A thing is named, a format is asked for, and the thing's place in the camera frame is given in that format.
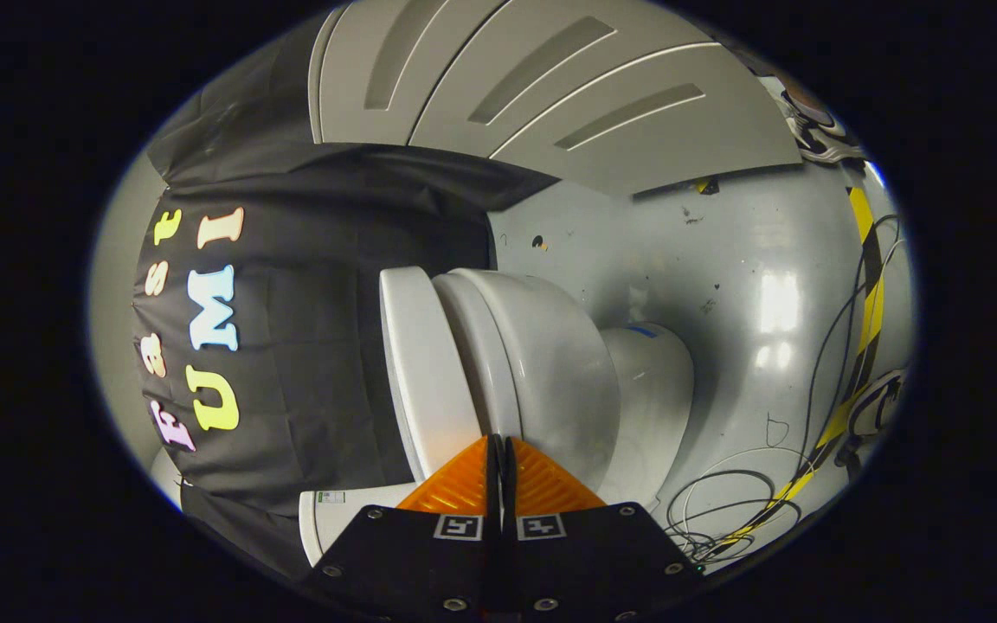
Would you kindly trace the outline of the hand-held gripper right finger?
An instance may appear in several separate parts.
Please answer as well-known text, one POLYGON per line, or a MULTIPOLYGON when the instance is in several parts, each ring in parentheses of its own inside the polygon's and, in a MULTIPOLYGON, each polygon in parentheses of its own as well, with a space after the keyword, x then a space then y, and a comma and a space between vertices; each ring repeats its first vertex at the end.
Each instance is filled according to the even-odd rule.
POLYGON ((504 620, 650 620, 703 586, 644 506, 605 504, 542 451, 505 439, 504 620))

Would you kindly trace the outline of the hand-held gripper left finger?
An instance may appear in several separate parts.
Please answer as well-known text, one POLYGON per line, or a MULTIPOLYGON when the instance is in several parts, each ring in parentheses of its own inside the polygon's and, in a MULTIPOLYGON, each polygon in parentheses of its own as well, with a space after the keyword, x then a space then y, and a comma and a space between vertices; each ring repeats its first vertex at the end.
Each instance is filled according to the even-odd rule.
POLYGON ((501 541, 499 464, 484 435, 399 504, 361 506, 305 591, 353 620, 485 619, 501 541))

